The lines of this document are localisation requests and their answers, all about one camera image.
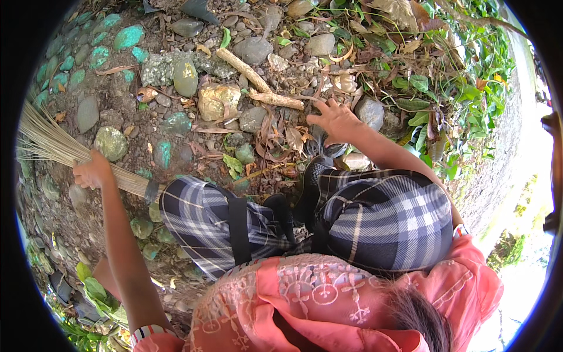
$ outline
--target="right hand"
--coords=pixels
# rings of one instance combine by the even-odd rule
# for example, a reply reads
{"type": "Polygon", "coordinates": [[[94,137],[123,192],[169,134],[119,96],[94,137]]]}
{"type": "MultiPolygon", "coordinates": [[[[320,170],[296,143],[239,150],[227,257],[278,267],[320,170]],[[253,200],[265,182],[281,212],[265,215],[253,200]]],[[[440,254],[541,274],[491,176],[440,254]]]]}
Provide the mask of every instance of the right hand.
{"type": "Polygon", "coordinates": [[[72,168],[74,183],[80,185],[82,188],[102,188],[102,186],[114,179],[109,161],[96,149],[90,150],[90,156],[92,157],[92,161],[86,164],[78,165],[78,163],[74,161],[72,168]]]}
{"type": "Polygon", "coordinates": [[[313,105],[320,110],[321,115],[307,115],[307,123],[318,124],[328,133],[325,146],[352,143],[358,135],[358,129],[366,126],[346,105],[334,99],[327,100],[326,104],[316,101],[313,105]]]}

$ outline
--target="cloth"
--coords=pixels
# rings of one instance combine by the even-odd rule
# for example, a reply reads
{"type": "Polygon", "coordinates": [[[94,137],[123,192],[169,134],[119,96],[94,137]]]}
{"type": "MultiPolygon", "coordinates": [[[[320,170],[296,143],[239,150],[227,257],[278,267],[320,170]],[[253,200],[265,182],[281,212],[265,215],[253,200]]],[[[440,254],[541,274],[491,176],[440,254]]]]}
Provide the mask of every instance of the cloth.
{"type": "MultiPolygon", "coordinates": [[[[392,282],[411,287],[449,321],[454,351],[497,309],[503,285],[473,246],[455,238],[445,260],[429,273],[413,271],[392,282]]],[[[198,301],[185,341],[169,334],[141,340],[145,351],[299,351],[275,325],[277,310],[302,336],[326,351],[422,352],[418,331],[394,330],[382,287],[389,281],[333,256],[273,257],[224,275],[198,301]]]]}

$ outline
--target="plaid pants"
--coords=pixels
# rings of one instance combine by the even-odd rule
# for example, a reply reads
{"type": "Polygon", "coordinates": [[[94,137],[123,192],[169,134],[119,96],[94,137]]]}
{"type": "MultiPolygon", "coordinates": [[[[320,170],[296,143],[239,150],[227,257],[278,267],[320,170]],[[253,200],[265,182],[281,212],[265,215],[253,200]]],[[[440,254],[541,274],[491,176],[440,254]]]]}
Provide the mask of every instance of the plaid pants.
{"type": "MultiPolygon", "coordinates": [[[[398,273],[430,268],[452,242],[450,204],[426,176],[407,170],[325,170],[319,179],[315,235],[297,245],[286,240],[271,209],[248,202],[253,260],[323,252],[359,268],[398,273]]],[[[213,280],[235,266],[227,198],[235,195],[185,176],[159,200],[168,230],[213,280]]]]}

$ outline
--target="person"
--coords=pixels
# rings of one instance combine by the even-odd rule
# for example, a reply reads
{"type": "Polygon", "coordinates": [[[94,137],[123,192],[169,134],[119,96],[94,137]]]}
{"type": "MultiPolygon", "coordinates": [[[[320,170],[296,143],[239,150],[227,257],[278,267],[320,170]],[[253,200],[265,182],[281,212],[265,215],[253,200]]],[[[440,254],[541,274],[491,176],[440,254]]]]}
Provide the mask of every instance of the person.
{"type": "Polygon", "coordinates": [[[503,284],[433,171],[346,106],[315,106],[307,121],[325,143],[352,143],[379,170],[314,158],[293,214],[283,197],[259,205],[191,176],[160,196],[167,228],[216,281],[186,340],[166,318],[108,161],[93,150],[73,168],[77,184],[101,188],[108,260],[96,271],[126,308],[134,351],[465,351],[496,310],[503,284]],[[314,235],[295,243],[294,221],[314,235]]]}

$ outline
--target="black shoe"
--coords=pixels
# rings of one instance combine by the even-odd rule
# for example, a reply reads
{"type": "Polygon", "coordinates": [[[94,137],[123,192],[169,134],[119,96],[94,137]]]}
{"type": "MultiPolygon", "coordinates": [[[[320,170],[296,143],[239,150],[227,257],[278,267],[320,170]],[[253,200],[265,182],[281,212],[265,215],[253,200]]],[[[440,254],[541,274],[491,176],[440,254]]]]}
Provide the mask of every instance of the black shoe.
{"type": "Polygon", "coordinates": [[[334,169],[334,162],[327,157],[315,157],[303,174],[303,192],[293,208],[293,219],[297,226],[305,224],[310,233],[314,232],[315,207],[319,201],[319,177],[324,170],[334,169]]]}
{"type": "Polygon", "coordinates": [[[272,209],[274,217],[279,221],[279,225],[285,234],[285,237],[290,243],[295,244],[295,236],[293,235],[293,216],[285,196],[282,193],[273,194],[266,198],[262,205],[272,209]]]}

